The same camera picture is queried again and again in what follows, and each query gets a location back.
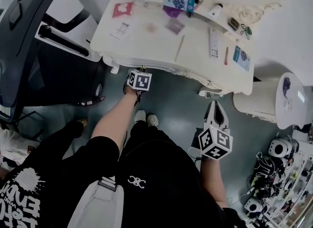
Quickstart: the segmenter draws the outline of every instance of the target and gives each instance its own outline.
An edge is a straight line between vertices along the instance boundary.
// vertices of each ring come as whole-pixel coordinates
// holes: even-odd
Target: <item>pencil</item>
[[[175,56],[175,62],[177,61],[177,58],[178,58],[178,55],[179,55],[179,52],[180,52],[180,49],[182,46],[182,42],[184,42],[184,38],[185,38],[185,35],[183,35],[183,37],[181,38],[180,45],[178,47],[178,51],[177,51],[176,56]]]

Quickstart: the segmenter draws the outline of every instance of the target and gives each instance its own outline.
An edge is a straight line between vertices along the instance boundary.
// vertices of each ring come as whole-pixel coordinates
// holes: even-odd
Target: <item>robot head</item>
[[[280,139],[274,139],[271,141],[268,148],[269,155],[276,158],[283,158],[285,155],[287,155],[287,152],[288,146],[285,142]]]

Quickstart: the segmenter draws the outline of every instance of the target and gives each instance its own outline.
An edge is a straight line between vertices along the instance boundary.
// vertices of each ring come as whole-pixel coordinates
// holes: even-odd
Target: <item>white shoulder strap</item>
[[[120,228],[123,206],[123,187],[103,177],[85,190],[67,228]]]

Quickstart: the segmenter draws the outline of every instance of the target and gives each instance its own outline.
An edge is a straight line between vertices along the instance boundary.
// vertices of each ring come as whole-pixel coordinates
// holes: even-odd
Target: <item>concrete floor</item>
[[[49,107],[28,107],[25,113],[36,110],[41,116],[35,120],[21,122],[21,133],[34,134],[41,126],[45,133],[43,138],[61,129],[68,121],[87,118],[89,121],[82,137],[76,139],[72,145],[73,151],[85,145],[91,136],[97,121],[106,114],[122,97],[122,87],[128,68],[121,68],[114,75],[107,69],[104,90],[105,100],[87,108],[69,105]],[[141,104],[136,110],[143,109],[147,114],[154,113],[159,119],[159,128],[163,130],[177,145],[185,151],[190,147],[196,128],[203,127],[203,118],[211,100],[198,96],[202,87],[195,80],[172,75],[160,70],[148,70],[153,74],[150,91],[142,96]],[[252,174],[258,151],[266,152],[269,142],[278,132],[283,136],[291,129],[281,131],[276,124],[252,118],[238,112],[232,104],[232,94],[219,99],[229,118],[231,135],[234,137],[232,153],[221,160],[221,170],[229,202],[235,203],[242,194],[247,192],[246,180]],[[237,204],[231,206],[244,214],[242,208],[248,196],[243,196]]]

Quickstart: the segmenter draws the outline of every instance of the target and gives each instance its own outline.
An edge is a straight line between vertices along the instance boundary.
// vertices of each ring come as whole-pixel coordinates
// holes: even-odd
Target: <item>pink card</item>
[[[114,7],[113,18],[121,15],[131,15],[134,3],[117,3]]]

